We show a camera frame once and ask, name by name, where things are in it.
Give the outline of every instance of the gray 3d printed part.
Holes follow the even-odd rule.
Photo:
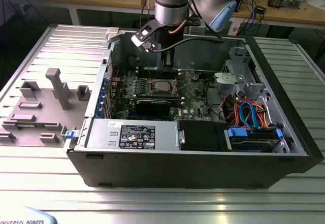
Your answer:
[[[57,124],[46,124],[44,125],[44,127],[48,130],[48,131],[60,131],[62,129],[62,125],[60,122],[58,122]]]
[[[30,115],[13,114],[9,119],[15,120],[15,121],[35,121],[36,117],[32,114],[30,114]]]
[[[0,132],[0,141],[14,142],[16,137],[10,132]]]
[[[41,102],[20,102],[18,107],[20,109],[41,109]]]
[[[59,138],[56,134],[49,134],[49,133],[41,133],[40,140],[43,143],[58,143]]]
[[[25,99],[35,99],[35,95],[33,91],[38,91],[40,88],[38,87],[37,83],[35,81],[25,81],[20,86],[20,91],[22,95],[25,97]]]
[[[62,109],[66,111],[70,109],[71,104],[60,80],[60,73],[59,68],[49,68],[45,74],[45,77],[51,81]]]
[[[90,91],[88,86],[79,85],[77,88],[77,96],[80,101],[89,101]]]

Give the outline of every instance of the floor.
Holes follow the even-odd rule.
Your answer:
[[[70,15],[67,9],[36,7],[37,10],[50,23],[71,24]],[[80,10],[82,25],[91,26],[117,26],[123,28],[138,28],[139,15],[131,13],[108,13],[100,11]],[[15,72],[33,45],[46,29],[47,23],[38,15],[33,7],[29,7],[25,16],[15,16],[2,27],[0,32],[0,89]],[[228,26],[221,32],[227,35]],[[252,36],[264,37],[268,31],[268,25],[262,25],[250,34]],[[314,58],[324,39],[317,36],[312,29],[295,28],[289,36],[303,46],[307,53]],[[325,71],[325,56],[318,63]]]

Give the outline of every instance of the wooden desk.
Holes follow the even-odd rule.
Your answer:
[[[80,25],[78,9],[129,12],[140,13],[141,0],[31,0],[35,5],[53,6],[67,8],[70,11],[71,19],[74,25]],[[26,0],[11,0],[18,4],[27,4]],[[257,4],[266,7],[266,13],[262,21],[263,24],[306,27],[306,28],[324,28],[325,11],[317,9],[306,3],[302,3],[300,9],[292,8],[270,8],[267,0],[256,0]],[[154,0],[150,2],[150,13],[154,14]],[[242,5],[238,13],[234,13],[231,21],[233,22],[229,34],[235,35],[233,30],[238,29],[238,25],[246,21],[250,16],[246,5]]]

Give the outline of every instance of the power supply label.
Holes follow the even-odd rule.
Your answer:
[[[155,149],[155,126],[122,125],[121,149]]]

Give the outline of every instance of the slotted aluminum surface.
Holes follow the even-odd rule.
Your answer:
[[[323,150],[325,148],[323,72],[300,45],[284,39],[255,38],[255,40],[309,133]]]

